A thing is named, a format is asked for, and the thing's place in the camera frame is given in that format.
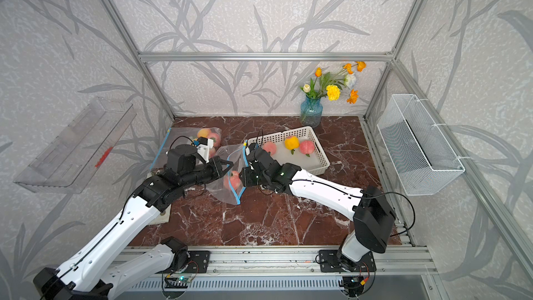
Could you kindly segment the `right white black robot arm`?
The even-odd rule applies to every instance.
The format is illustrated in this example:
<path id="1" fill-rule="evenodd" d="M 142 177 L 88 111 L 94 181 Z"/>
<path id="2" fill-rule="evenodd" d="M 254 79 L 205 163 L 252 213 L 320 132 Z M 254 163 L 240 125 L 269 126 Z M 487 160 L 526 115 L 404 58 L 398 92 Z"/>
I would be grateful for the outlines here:
<path id="1" fill-rule="evenodd" d="M 279 164 L 258 144 L 244 147 L 245 167 L 240 180 L 245 187 L 260 186 L 276 194 L 291 194 L 326 206 L 353 222 L 354 230 L 337 250 L 341 269 L 369 269 L 373 254 L 386 252 L 396 213 L 385 194 L 376 187 L 366 190 L 321 179 L 291 163 Z"/>

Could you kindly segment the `pink peach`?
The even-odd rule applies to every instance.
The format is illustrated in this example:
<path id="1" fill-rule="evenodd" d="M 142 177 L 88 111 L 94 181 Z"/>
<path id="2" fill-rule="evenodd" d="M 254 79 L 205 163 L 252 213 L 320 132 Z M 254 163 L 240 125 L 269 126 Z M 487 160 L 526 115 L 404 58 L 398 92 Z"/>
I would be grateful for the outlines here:
<path id="1" fill-rule="evenodd" d="M 210 134 L 211 134 L 211 130 L 209 128 L 203 128 L 203 129 L 200 129 L 198 132 L 197 132 L 197 137 L 198 138 L 207 138 Z"/>
<path id="2" fill-rule="evenodd" d="M 263 144 L 262 149 L 268 152 L 271 156 L 274 156 L 277 152 L 276 144 L 270 141 Z"/>
<path id="3" fill-rule="evenodd" d="M 242 182 L 239 178 L 238 172 L 231 172 L 223 177 L 223 187 L 227 190 L 233 188 L 239 190 L 242 187 Z"/>
<path id="4" fill-rule="evenodd" d="M 219 133 L 211 132 L 208 134 L 208 139 L 213 141 L 213 147 L 218 148 L 221 144 L 221 136 Z"/>
<path id="5" fill-rule="evenodd" d="M 307 157 L 311 157 L 313 153 L 315 153 L 316 147 L 313 141 L 311 140 L 304 140 L 300 142 L 299 151 L 306 155 Z"/>

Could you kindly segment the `white plastic fruit basket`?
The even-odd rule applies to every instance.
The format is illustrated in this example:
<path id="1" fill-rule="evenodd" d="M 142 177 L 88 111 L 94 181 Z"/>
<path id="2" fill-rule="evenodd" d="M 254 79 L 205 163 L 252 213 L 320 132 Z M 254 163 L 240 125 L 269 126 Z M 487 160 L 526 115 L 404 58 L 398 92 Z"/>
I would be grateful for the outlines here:
<path id="1" fill-rule="evenodd" d="M 324 174 L 330 167 L 330 161 L 310 126 L 251 137 L 246 143 L 258 143 L 281 165 L 292 163 L 313 175 Z"/>

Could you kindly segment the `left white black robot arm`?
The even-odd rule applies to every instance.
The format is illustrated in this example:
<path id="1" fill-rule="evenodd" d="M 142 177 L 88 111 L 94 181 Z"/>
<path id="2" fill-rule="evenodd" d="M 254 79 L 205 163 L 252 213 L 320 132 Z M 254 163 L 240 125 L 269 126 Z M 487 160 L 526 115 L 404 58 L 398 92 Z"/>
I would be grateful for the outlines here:
<path id="1" fill-rule="evenodd" d="M 164 239 L 145 254 L 121 265 L 115 258 L 136 235 L 193 186 L 222 179 L 233 162 L 209 157 L 199 147 L 173 148 L 163 172 L 146 179 L 124 207 L 89 243 L 57 268 L 44 268 L 33 279 L 41 299 L 116 299 L 158 273 L 180 272 L 193 263 L 187 245 Z"/>

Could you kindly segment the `pink peach bottom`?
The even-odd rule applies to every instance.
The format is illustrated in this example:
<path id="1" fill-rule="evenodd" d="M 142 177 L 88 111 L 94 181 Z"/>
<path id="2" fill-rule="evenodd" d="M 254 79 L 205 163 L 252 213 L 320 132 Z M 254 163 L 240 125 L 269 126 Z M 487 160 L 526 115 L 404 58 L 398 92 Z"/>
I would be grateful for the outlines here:
<path id="1" fill-rule="evenodd" d="M 221 144 L 221 136 L 219 133 L 211 132 L 208 134 L 208 139 L 213 141 L 213 147 L 218 148 Z"/>

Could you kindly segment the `pink peach top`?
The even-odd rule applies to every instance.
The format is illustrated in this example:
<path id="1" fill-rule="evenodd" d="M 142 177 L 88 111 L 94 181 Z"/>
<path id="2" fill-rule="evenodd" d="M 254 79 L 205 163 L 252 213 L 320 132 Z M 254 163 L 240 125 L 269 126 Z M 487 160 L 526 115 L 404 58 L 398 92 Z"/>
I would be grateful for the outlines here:
<path id="1" fill-rule="evenodd" d="M 271 156 L 274 156 L 277 152 L 276 144 L 270 141 L 263 144 L 262 149 L 268 152 Z"/>

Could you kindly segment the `yellow peach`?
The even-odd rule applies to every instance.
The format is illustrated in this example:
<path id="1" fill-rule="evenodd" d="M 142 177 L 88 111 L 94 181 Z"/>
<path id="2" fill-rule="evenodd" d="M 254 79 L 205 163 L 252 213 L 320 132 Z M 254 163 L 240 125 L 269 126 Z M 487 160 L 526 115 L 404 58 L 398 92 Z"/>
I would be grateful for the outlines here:
<path id="1" fill-rule="evenodd" d="M 294 154 L 296 149 L 299 148 L 300 142 L 299 139 L 296 136 L 290 136 L 284 141 L 285 148 L 291 152 L 291 154 Z"/>

